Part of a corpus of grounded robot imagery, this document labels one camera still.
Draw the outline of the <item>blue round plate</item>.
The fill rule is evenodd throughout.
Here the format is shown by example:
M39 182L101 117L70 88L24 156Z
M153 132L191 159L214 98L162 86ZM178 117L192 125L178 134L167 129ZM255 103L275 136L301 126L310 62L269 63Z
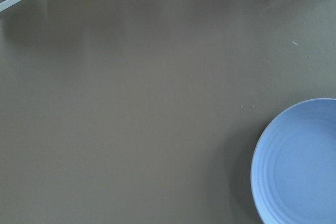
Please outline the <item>blue round plate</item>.
M250 184L263 223L335 223L335 99L278 114L257 142Z

